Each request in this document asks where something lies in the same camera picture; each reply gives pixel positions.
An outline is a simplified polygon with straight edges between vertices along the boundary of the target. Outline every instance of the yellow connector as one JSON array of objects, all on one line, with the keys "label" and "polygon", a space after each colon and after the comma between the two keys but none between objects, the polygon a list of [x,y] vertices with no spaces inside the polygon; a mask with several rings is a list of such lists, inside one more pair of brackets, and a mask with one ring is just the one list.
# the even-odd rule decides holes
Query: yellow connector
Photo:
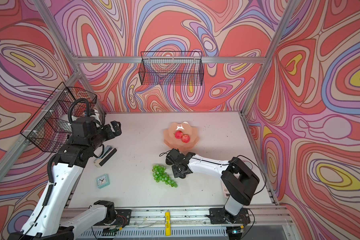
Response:
[{"label": "yellow connector", "polygon": [[165,235],[170,236],[171,235],[171,216],[169,212],[165,213]]}]

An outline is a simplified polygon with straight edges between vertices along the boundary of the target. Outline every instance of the scalloped bowl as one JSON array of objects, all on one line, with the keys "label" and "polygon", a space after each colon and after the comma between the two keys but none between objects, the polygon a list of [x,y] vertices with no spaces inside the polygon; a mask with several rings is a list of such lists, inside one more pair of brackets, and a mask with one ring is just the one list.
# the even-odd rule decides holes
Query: scalloped bowl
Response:
[{"label": "scalloped bowl", "polygon": [[[183,134],[188,134],[190,141],[184,143],[181,139],[175,137],[176,131],[182,131]],[[191,127],[189,123],[176,123],[173,122],[168,129],[164,130],[164,143],[170,148],[176,148],[182,153],[187,153],[191,150],[200,140],[197,127]]]}]

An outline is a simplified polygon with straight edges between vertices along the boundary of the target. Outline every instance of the red apple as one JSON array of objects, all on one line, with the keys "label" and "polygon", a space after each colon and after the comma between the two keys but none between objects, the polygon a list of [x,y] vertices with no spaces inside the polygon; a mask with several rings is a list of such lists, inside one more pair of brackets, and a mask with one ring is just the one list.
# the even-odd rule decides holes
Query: red apple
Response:
[{"label": "red apple", "polygon": [[175,137],[176,137],[177,139],[180,139],[182,136],[183,136],[183,132],[182,132],[182,131],[176,131],[176,132],[175,132]]},{"label": "red apple", "polygon": [[188,143],[191,138],[189,137],[188,134],[184,134],[182,137],[181,137],[181,140],[184,142],[184,143]]}]

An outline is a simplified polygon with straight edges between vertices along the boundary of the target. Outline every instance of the wire basket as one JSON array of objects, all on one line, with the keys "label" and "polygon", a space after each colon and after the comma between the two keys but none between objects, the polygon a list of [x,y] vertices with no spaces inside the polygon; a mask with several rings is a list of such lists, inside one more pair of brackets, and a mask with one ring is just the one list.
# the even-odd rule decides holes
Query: wire basket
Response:
[{"label": "wire basket", "polygon": [[203,85],[201,51],[143,51],[141,58],[142,85]]},{"label": "wire basket", "polygon": [[[72,102],[79,98],[86,98],[89,101],[90,108],[93,108],[97,100],[96,94],[82,88],[64,87],[63,90],[58,89],[59,87],[55,89],[55,92],[60,95],[50,109],[42,110],[46,111],[46,113],[41,121],[39,121],[32,130],[24,130],[29,122],[35,117],[35,113],[20,132],[43,152],[57,152],[70,137],[72,133],[71,125],[62,117],[68,113],[68,109]],[[84,116],[85,108],[85,103],[78,103],[73,108],[72,116]]]}]

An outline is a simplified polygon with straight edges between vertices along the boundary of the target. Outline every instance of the alarm clock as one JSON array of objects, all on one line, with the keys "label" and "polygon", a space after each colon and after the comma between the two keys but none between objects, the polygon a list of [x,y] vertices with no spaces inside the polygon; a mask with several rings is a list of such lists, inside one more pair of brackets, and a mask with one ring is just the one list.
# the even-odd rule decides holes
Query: alarm clock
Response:
[{"label": "alarm clock", "polygon": [[110,184],[108,174],[101,175],[96,179],[96,184],[98,188],[103,188]]}]

